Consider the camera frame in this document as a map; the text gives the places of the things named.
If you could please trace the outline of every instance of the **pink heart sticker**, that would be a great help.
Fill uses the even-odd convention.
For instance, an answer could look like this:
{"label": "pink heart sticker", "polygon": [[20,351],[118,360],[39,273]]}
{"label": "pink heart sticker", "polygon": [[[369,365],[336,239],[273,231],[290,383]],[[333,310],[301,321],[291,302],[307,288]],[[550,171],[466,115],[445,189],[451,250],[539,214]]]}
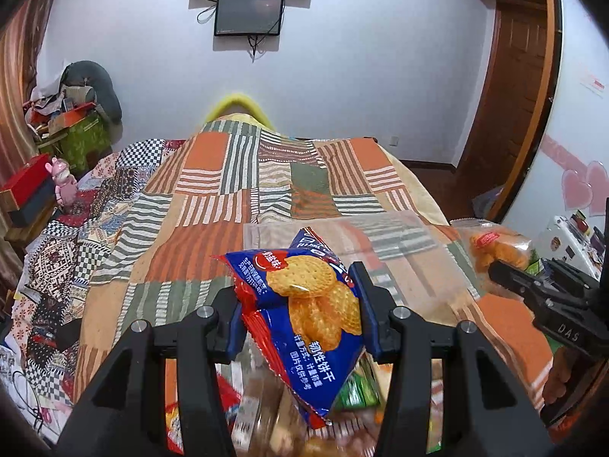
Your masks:
{"label": "pink heart sticker", "polygon": [[592,187],[575,170],[563,172],[562,187],[565,210],[584,209],[592,202]]}
{"label": "pink heart sticker", "polygon": [[605,202],[609,196],[609,177],[607,177],[607,170],[601,162],[590,162],[586,173],[586,182],[592,187],[590,216],[604,215]]}

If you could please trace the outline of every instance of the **wooden nightstand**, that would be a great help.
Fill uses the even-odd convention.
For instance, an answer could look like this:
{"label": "wooden nightstand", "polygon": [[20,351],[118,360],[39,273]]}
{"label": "wooden nightstand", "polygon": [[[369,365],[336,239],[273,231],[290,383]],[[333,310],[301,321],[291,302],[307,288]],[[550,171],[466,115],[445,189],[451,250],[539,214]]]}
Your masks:
{"label": "wooden nightstand", "polygon": [[42,233],[46,224],[49,223],[55,212],[56,205],[57,202],[52,199],[29,226],[23,228],[10,227],[8,229],[4,240],[11,245],[20,260],[23,261],[25,259],[26,247]]}

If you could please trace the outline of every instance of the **snack bag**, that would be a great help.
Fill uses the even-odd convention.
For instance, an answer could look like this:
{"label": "snack bag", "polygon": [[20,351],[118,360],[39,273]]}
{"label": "snack bag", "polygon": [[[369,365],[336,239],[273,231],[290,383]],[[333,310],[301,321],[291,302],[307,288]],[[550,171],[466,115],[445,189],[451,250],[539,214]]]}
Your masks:
{"label": "snack bag", "polygon": [[300,457],[373,457],[380,426],[374,423],[374,409],[335,415],[332,426],[308,430],[308,439]]}
{"label": "snack bag", "polygon": [[259,369],[243,392],[231,432],[237,457],[264,457],[284,386],[270,369]]}
{"label": "snack bag", "polygon": [[487,292],[520,299],[516,294],[504,289],[488,277],[488,267],[496,259],[505,261],[525,271],[532,259],[531,239],[520,235],[502,225],[476,218],[463,218],[451,221],[465,244],[471,263]]}
{"label": "snack bag", "polygon": [[334,402],[335,411],[356,411],[380,404],[378,388],[366,356],[362,356]]}
{"label": "snack bag", "polygon": [[305,445],[307,426],[290,390],[284,386],[267,456],[298,457]]}
{"label": "snack bag", "polygon": [[[346,268],[310,228],[288,249],[222,257],[234,271],[244,323],[271,369],[324,417],[363,348],[359,298]],[[310,425],[324,422],[311,415]]]}
{"label": "snack bag", "polygon": [[[166,369],[176,373],[175,360],[171,360],[170,363],[166,364]],[[230,386],[230,384],[220,375],[216,375],[218,383],[218,392],[220,392],[220,403],[224,410],[224,416],[226,417],[226,424],[229,430],[234,424],[234,419],[239,409],[241,397],[239,394]],[[170,395],[172,399],[175,399],[177,393]],[[167,436],[167,447],[172,452],[184,455],[184,445],[182,443],[182,426],[180,424],[180,411],[178,402],[174,401],[165,406],[165,430]]]}

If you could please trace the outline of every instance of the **robotic arm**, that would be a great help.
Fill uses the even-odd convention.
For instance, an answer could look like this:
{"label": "robotic arm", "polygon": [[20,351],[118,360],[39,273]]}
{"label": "robotic arm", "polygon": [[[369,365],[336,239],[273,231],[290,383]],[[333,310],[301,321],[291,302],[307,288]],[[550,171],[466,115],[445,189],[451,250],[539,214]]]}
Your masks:
{"label": "robotic arm", "polygon": [[[438,455],[547,455],[552,444],[525,390],[473,322],[428,323],[374,286],[363,263],[349,274],[362,298],[366,349],[378,363],[394,365],[376,456],[403,456],[406,449],[425,456],[433,358],[444,366]],[[232,288],[180,323],[133,322],[76,404],[54,455],[173,455],[164,431],[163,359],[175,357],[185,456],[234,457],[214,363],[233,360],[245,335]]]}
{"label": "robotic arm", "polygon": [[[607,220],[605,235],[609,235]],[[566,393],[544,406],[540,414],[551,426],[605,375],[609,359],[609,260],[605,252],[600,281],[560,260],[542,261],[543,277],[531,276],[502,261],[491,264],[488,276],[524,298],[535,315],[533,326],[569,349],[567,355],[574,363]]]}

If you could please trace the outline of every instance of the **door frame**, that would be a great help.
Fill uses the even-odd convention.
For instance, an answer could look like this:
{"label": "door frame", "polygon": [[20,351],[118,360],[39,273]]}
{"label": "door frame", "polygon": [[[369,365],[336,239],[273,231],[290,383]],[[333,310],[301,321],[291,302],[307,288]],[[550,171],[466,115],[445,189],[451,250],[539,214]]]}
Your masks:
{"label": "door frame", "polygon": [[[546,5],[536,3],[520,2],[518,0],[504,0],[505,3],[527,6],[529,8],[542,8],[546,10],[547,26],[546,26],[546,54],[543,60],[543,68],[541,71],[541,82],[535,106],[531,115],[531,121],[525,134],[520,151],[507,181],[504,184],[503,190],[499,194],[497,200],[489,210],[487,219],[495,222],[500,222],[505,217],[508,209],[512,205],[514,199],[525,181],[529,168],[535,158],[537,149],[546,129],[547,119],[552,108],[553,95],[556,90],[556,81],[558,79],[558,68],[560,65],[560,52],[562,43],[562,12],[560,0],[546,0]],[[493,43],[491,53],[488,59],[488,68],[486,70],[486,79],[480,95],[480,103],[478,105],[476,116],[471,128],[470,136],[465,145],[464,154],[459,161],[459,168],[467,159],[471,152],[474,139],[480,135],[479,125],[482,121],[482,111],[485,108],[488,91],[490,88],[491,77],[495,67],[497,44],[499,41],[499,28],[501,24],[501,12],[495,11],[495,22],[493,31]]]}

